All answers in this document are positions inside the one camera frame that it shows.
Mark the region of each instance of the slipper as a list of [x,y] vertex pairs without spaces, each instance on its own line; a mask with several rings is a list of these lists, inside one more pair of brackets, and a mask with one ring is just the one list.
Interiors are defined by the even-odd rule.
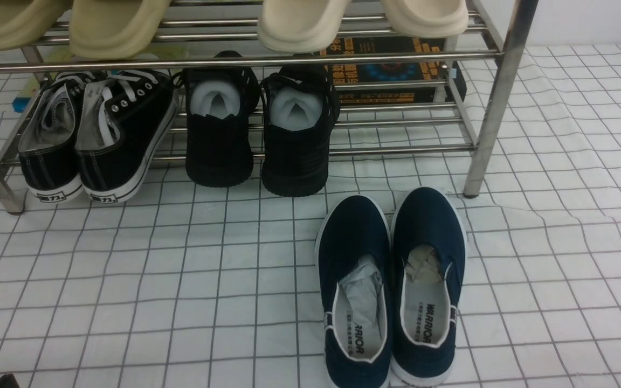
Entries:
[[0,0],[0,51],[36,41],[71,8],[72,0]]
[[275,51],[315,52],[330,46],[351,0],[265,0],[258,40]]
[[75,0],[69,22],[71,52],[124,59],[145,49],[171,0]]
[[466,0],[382,0],[392,28],[404,35],[441,38],[468,27]]

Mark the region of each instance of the black box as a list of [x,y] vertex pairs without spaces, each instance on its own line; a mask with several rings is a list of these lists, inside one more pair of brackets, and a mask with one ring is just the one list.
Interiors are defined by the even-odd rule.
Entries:
[[[439,52],[444,46],[444,39],[421,39],[409,37],[367,37],[335,39],[332,45],[314,55],[351,55],[351,54],[390,54]],[[456,69],[455,84],[459,95],[466,96],[466,81],[459,64]],[[411,64],[367,64],[367,65],[332,65],[328,66],[335,85],[357,84],[364,82],[388,81],[426,81],[438,79],[439,62],[422,62]],[[427,103],[433,102],[436,88],[395,88],[371,91],[340,91],[342,105],[373,105],[384,103]],[[454,101],[447,88],[447,101]]]

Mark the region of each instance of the blue canvas shoe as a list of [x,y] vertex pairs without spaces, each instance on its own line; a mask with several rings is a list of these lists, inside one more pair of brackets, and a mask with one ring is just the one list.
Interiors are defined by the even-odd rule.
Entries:
[[409,192],[392,219],[392,371],[411,386],[443,383],[452,370],[466,231],[436,189]]
[[315,241],[330,388],[387,388],[392,352],[387,221],[372,199],[330,211]]

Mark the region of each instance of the black sole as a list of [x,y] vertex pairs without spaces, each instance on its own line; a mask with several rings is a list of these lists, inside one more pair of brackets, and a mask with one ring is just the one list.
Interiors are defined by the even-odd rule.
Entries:
[[274,171],[265,168],[263,164],[260,177],[263,186],[269,192],[280,197],[308,197],[321,191],[327,183],[328,164],[310,175],[303,177],[288,177],[277,175]]
[[185,172],[190,179],[206,187],[232,187],[246,182],[253,172],[253,156],[237,164],[224,167],[211,167],[197,163],[185,164]]

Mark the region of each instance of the grid pattern cloth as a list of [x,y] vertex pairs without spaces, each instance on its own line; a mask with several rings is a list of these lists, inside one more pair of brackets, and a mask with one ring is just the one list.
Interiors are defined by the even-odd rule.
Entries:
[[[495,64],[463,66],[479,126]],[[26,78],[0,76],[0,147]],[[338,148],[459,142],[449,125],[332,135]],[[183,147],[168,138],[162,150]],[[621,386],[621,46],[528,49],[481,196],[464,200],[469,161],[335,160],[325,189],[300,199],[266,191],[259,165],[231,189],[155,169],[119,206],[28,197],[19,217],[0,206],[0,375],[34,388],[322,388],[321,221],[358,192],[391,216],[428,185],[458,206],[471,255],[445,385]],[[8,182],[24,187],[19,170]]]

